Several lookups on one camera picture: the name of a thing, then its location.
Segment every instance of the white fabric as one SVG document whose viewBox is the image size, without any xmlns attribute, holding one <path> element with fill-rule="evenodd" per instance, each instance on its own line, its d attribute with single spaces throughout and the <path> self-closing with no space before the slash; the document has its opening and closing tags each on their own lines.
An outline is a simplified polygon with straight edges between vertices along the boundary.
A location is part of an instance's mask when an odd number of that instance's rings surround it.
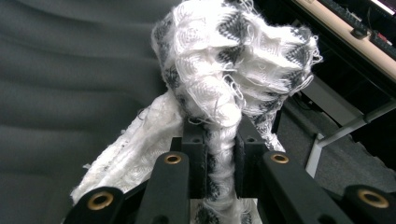
<svg viewBox="0 0 396 224">
<path fill-rule="evenodd" d="M 148 179 L 155 160 L 169 151 L 172 137 L 182 135 L 183 118 L 171 92 L 154 100 L 92 164 L 72 192 L 74 202 L 92 189 L 108 186 L 127 192 Z"/>
<path fill-rule="evenodd" d="M 72 192 L 75 202 L 102 186 L 126 192 L 149 178 L 155 160 L 181 136 L 183 118 L 206 130 L 209 189 L 191 203 L 191 223 L 261 223 L 252 200 L 233 183 L 234 138 L 242 113 L 270 150 L 285 151 L 271 133 L 276 111 L 313 78 L 321 61 L 306 28 L 273 27 L 251 1 L 182 2 L 153 29 L 152 47 L 170 90 L 158 97 L 92 164 Z"/>
</svg>

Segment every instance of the black bar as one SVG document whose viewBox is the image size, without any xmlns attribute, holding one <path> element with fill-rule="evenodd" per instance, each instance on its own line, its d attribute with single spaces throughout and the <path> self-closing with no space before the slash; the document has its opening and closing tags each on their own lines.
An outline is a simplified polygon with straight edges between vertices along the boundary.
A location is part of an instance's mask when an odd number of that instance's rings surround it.
<svg viewBox="0 0 396 224">
<path fill-rule="evenodd" d="M 136 224 L 190 222 L 189 168 L 189 158 L 181 152 L 156 160 Z"/>
<path fill-rule="evenodd" d="M 190 198 L 202 199 L 206 194 L 207 147 L 204 143 L 204 129 L 201 126 L 184 122 L 180 151 L 191 158 Z"/>
<path fill-rule="evenodd" d="M 259 185 L 259 161 L 268 148 L 254 125 L 243 116 L 235 137 L 233 159 L 235 162 L 235 191 L 241 198 L 258 198 L 261 192 Z"/>
<path fill-rule="evenodd" d="M 287 223 L 353 223 L 290 155 L 266 152 L 260 170 Z"/>
<path fill-rule="evenodd" d="M 137 187 L 129 190 L 124 194 L 124 203 L 122 208 L 117 215 L 117 221 L 115 223 L 135 223 L 137 212 L 139 210 L 140 204 L 143 200 L 143 195 L 145 194 L 148 180 L 141 183 Z"/>
</svg>

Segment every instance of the black metal frame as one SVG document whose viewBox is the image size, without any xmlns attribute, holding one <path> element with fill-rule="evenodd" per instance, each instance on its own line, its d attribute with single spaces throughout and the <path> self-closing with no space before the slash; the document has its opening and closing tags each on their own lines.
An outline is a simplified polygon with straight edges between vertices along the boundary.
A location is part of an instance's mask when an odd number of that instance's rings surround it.
<svg viewBox="0 0 396 224">
<path fill-rule="evenodd" d="M 368 186 L 343 197 L 322 189 L 289 154 L 269 151 L 243 118 L 235 139 L 235 190 L 257 198 L 263 223 L 394 223 L 396 199 Z M 150 180 L 123 194 L 103 187 L 85 194 L 64 224 L 189 223 L 190 199 L 206 193 L 204 131 L 185 122 L 183 138 L 154 165 Z"/>
</svg>

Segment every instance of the white and black fabric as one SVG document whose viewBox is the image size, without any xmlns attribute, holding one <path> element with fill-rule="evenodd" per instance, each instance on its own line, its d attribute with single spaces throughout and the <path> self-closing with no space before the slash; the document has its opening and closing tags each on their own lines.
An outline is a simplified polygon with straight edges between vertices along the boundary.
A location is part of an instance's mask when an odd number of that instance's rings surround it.
<svg viewBox="0 0 396 224">
<path fill-rule="evenodd" d="M 126 191 L 149 178 L 188 118 L 205 128 L 209 148 L 209 188 L 191 202 L 191 223 L 260 223 L 254 202 L 235 195 L 236 131 L 246 114 L 271 150 L 284 151 L 272 123 L 285 99 L 312 80 L 317 38 L 304 27 L 266 24 L 251 1 L 190 0 L 157 23 L 151 42 L 169 91 L 92 164 L 75 202 L 90 189 Z"/>
</svg>

